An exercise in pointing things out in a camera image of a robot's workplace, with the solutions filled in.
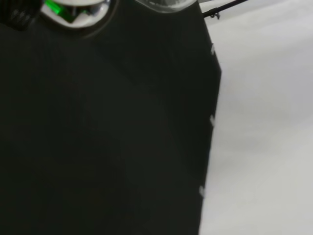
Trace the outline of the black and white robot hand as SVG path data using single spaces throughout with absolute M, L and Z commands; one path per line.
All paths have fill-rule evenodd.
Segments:
M 73 35 L 90 34 L 112 18 L 118 0 L 2 0 L 0 24 L 18 32 L 46 27 Z

